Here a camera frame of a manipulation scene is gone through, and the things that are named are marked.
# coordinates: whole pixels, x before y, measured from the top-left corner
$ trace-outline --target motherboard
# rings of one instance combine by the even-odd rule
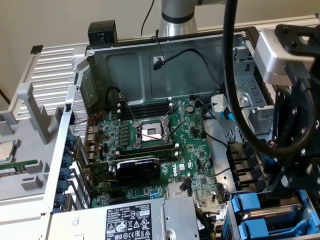
[[[84,172],[94,189],[93,208],[192,196],[203,211],[219,211],[216,179],[203,174],[214,168],[197,100],[119,105],[97,113],[87,132]]]

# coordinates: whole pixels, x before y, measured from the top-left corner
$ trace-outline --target warning label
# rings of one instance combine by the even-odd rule
[[[151,205],[109,209],[106,212],[105,240],[151,240]]]

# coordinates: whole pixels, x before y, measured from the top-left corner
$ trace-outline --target green circuit board on table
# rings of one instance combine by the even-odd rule
[[[122,152],[137,149],[135,120],[119,121],[115,112],[106,112],[95,122],[101,134],[97,144],[101,147],[107,144],[108,151],[103,156],[98,151],[93,153],[89,167],[96,183],[96,197],[92,200],[92,207],[103,207],[122,203],[129,200],[145,200],[153,198],[168,198],[168,184],[183,182],[187,176],[192,181],[192,196],[204,211],[218,209],[217,201],[212,201],[212,192],[216,191],[213,177],[206,177],[198,168],[197,159],[201,164],[211,156],[207,137],[202,136],[200,121],[200,107],[195,106],[195,100],[188,98],[175,99],[174,105],[181,101],[184,111],[184,121],[172,134],[171,141],[178,144],[178,148],[135,153],[116,156],[117,150]],[[193,113],[188,113],[187,106],[192,106]],[[177,107],[168,116],[171,130],[181,122],[181,110]],[[151,157],[160,159],[161,175],[150,184],[123,185],[116,180],[108,180],[108,166],[116,161],[130,158]],[[208,163],[204,171],[214,174],[214,169]]]

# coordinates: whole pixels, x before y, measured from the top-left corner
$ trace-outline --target white wall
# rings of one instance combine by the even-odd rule
[[[151,0],[0,0],[0,88],[11,99],[34,45],[46,47],[88,41],[90,22],[116,22],[119,38],[140,35]],[[320,0],[240,0],[237,22],[311,15]],[[221,25],[224,5],[199,6],[198,28]],[[159,27],[161,1],[155,0],[144,27]],[[0,99],[0,110],[8,105]]]

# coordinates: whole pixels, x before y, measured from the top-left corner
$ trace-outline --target robotic arm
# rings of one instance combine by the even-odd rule
[[[225,0],[162,0],[159,37],[197,33],[195,6],[224,4]]]

